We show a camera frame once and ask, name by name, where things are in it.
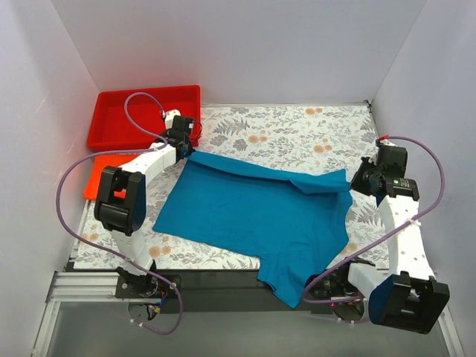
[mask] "teal towel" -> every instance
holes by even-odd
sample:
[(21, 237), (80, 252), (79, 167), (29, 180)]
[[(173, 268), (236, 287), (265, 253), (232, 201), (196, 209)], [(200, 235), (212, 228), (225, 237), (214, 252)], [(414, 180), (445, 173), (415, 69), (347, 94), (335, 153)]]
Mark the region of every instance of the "teal towel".
[(312, 176), (195, 152), (154, 231), (260, 258), (258, 279), (294, 308), (345, 247), (345, 170)]

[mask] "orange object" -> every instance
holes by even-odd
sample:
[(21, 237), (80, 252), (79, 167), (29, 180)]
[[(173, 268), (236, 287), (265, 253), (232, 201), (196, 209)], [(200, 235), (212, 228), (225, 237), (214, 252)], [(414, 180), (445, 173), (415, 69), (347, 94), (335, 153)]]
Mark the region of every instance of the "orange object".
[[(88, 184), (83, 191), (83, 196), (85, 199), (95, 200), (97, 197), (97, 190), (99, 189), (99, 181), (101, 179), (101, 173), (103, 172), (104, 167), (114, 166), (119, 167), (124, 165), (135, 158), (138, 155), (120, 155), (120, 154), (111, 154), (111, 155), (100, 155), (94, 158), (94, 164), (92, 166), (92, 172), (89, 176)], [(126, 195), (124, 192), (115, 193), (115, 196), (124, 198)]]

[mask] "gray wall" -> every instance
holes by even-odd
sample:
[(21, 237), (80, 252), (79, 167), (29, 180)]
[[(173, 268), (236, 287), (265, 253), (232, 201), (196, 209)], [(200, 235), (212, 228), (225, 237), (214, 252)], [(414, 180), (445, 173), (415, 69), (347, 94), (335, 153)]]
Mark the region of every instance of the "gray wall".
[[(0, 356), (29, 356), (72, 238), (54, 210), (60, 175), (86, 153), (97, 88), (49, 0), (0, 1)], [(64, 193), (77, 226), (86, 177)]]
[(203, 103), (372, 99), (425, 0), (52, 0), (101, 91)]
[[(437, 278), (450, 285), (450, 310), (467, 356), (476, 356), (475, 150), (476, 2), (429, 1), (374, 101), (380, 134), (427, 143), (446, 169), (442, 204), (422, 219), (425, 249)], [(434, 200), (432, 160), (411, 147), (408, 177)]]

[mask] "gray floor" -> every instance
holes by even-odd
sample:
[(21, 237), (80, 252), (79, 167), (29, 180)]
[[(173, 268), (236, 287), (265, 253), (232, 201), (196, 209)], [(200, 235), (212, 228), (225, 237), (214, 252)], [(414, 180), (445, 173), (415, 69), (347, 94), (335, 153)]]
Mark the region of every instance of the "gray floor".
[[(170, 336), (121, 316), (126, 303), (62, 303), (50, 357), (75, 356), (448, 356), (440, 327), (428, 335), (320, 321), (302, 312), (188, 313)], [(175, 315), (153, 322), (166, 328)]]

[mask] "cloth fold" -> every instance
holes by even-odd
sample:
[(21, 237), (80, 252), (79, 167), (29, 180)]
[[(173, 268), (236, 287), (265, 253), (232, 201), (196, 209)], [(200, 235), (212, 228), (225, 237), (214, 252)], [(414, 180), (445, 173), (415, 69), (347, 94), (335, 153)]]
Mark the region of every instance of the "cloth fold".
[(154, 231), (260, 258), (258, 279), (290, 307), (349, 238), (345, 170), (312, 176), (195, 152)]

